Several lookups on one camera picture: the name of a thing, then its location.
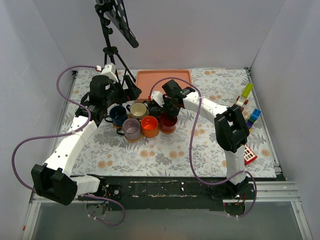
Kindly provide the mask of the cream enamel mug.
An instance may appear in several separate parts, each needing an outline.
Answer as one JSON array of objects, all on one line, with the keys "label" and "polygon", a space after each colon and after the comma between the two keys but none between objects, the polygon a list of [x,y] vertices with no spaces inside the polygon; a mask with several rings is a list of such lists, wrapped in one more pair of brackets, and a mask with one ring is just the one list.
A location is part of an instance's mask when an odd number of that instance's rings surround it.
[{"label": "cream enamel mug", "polygon": [[142,120],[148,115],[148,108],[142,102],[136,102],[133,104],[127,104],[126,109],[129,111],[134,119]]}]

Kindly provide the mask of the dark green mug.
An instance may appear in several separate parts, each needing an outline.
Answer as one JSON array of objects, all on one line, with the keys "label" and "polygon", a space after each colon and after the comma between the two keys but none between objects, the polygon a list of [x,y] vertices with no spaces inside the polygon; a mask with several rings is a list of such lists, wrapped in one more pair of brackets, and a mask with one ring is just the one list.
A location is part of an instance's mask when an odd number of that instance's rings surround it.
[{"label": "dark green mug", "polygon": [[149,115],[155,118],[158,118],[163,112],[162,108],[153,100],[147,102],[147,108]]}]

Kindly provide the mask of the dark blue mug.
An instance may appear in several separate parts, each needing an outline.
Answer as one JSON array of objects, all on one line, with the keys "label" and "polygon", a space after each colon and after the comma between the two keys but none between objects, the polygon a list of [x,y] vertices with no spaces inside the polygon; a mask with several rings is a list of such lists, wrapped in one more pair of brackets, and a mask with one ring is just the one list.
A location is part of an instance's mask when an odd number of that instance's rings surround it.
[{"label": "dark blue mug", "polygon": [[127,110],[124,106],[116,105],[105,116],[104,120],[107,123],[112,123],[116,127],[122,127],[124,122],[128,119]]}]

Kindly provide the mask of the red mug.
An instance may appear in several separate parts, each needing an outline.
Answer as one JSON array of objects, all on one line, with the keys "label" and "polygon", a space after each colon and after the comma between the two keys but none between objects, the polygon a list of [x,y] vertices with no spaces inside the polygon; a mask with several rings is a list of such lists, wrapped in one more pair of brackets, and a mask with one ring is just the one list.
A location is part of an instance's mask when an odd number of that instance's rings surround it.
[{"label": "red mug", "polygon": [[171,134],[175,131],[177,122],[177,117],[172,117],[164,112],[159,116],[159,129],[165,134]]}]

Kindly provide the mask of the orange mug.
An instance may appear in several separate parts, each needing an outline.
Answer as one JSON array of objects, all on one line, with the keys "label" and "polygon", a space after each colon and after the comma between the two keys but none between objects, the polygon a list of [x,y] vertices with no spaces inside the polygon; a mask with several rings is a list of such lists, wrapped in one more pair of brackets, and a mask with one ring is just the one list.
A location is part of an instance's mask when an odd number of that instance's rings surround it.
[{"label": "orange mug", "polygon": [[154,116],[146,116],[140,121],[142,134],[146,138],[154,138],[159,133],[159,123]]}]

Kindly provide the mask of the grey lilac mug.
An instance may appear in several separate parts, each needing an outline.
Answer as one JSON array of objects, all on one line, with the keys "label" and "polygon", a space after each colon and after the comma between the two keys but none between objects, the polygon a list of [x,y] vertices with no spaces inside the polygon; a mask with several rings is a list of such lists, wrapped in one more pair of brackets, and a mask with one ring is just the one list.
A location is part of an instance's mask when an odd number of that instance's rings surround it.
[{"label": "grey lilac mug", "polygon": [[128,118],[122,127],[116,130],[116,133],[125,136],[128,141],[137,141],[141,137],[141,124],[137,119]]}]

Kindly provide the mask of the woven cork coaster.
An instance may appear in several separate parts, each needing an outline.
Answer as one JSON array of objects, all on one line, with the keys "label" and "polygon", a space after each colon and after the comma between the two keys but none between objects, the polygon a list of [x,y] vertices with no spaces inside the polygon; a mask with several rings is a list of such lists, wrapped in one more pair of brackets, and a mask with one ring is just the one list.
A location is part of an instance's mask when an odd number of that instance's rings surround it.
[{"label": "woven cork coaster", "polygon": [[143,134],[140,133],[139,138],[137,138],[137,139],[135,139],[135,140],[129,139],[129,138],[127,138],[126,136],[124,136],[124,137],[125,137],[125,139],[126,139],[129,143],[137,143],[137,142],[139,142],[139,141],[143,138]]}]

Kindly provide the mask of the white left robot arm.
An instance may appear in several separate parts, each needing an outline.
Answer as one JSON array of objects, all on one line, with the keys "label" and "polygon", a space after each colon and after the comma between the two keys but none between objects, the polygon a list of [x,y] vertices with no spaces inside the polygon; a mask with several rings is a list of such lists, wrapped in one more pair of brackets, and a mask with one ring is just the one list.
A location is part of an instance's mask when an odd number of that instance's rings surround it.
[{"label": "white left robot arm", "polygon": [[72,177],[72,169],[79,153],[91,135],[107,116],[107,109],[113,104],[124,104],[137,100],[141,90],[124,75],[127,88],[124,89],[116,76],[116,66],[96,66],[100,73],[95,75],[89,92],[82,97],[66,136],[51,156],[42,164],[36,164],[31,176],[36,193],[62,205],[69,205],[77,196],[90,194],[95,200],[106,196],[106,179],[95,174]]}]

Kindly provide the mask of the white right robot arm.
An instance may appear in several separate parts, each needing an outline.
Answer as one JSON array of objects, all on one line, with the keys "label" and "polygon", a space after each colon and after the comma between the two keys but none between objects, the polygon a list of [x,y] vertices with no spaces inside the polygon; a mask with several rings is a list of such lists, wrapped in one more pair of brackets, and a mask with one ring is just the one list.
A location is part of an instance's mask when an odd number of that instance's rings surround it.
[{"label": "white right robot arm", "polygon": [[226,192],[230,198],[239,198],[245,192],[244,186],[251,176],[245,170],[244,158],[250,131],[241,107],[217,104],[203,97],[201,91],[191,83],[186,88],[181,88],[177,77],[166,77],[163,81],[164,92],[150,90],[150,103],[155,103],[161,112],[171,117],[177,117],[181,109],[186,109],[213,123],[216,141],[224,150],[227,163],[226,179],[220,181],[220,184],[228,184]]}]

